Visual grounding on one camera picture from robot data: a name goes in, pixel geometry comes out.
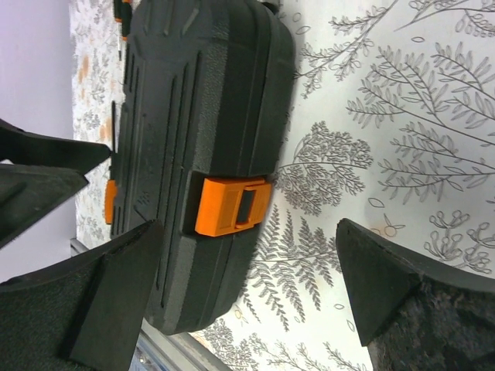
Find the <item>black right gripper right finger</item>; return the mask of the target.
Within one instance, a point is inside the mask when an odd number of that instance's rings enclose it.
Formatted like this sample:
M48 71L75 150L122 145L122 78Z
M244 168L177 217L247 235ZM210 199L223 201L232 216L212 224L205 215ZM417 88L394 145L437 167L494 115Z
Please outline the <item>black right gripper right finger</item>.
M336 248L360 343L375 370L492 370L494 281L349 219Z

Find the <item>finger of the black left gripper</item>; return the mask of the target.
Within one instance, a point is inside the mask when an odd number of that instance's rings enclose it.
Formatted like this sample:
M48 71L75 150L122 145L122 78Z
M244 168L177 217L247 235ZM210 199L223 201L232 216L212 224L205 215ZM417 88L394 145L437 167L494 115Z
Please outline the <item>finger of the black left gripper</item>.
M4 247L88 184L70 168L1 165L1 246Z
M24 131L1 120L1 160L89 172L111 156L107 145Z

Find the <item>black plastic tool case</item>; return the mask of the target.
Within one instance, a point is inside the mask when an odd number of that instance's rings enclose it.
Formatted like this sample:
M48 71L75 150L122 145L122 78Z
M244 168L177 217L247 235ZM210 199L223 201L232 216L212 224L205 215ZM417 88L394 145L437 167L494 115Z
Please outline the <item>black plastic tool case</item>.
M295 42L258 1L142 1L127 38L105 219L163 248L145 319L166 335L228 312L270 202Z

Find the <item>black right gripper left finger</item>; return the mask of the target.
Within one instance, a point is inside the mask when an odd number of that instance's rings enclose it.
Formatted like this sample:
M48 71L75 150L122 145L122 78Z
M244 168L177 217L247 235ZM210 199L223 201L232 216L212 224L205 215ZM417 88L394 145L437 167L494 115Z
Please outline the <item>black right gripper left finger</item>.
M149 300L156 221L1 284L3 370L127 370Z

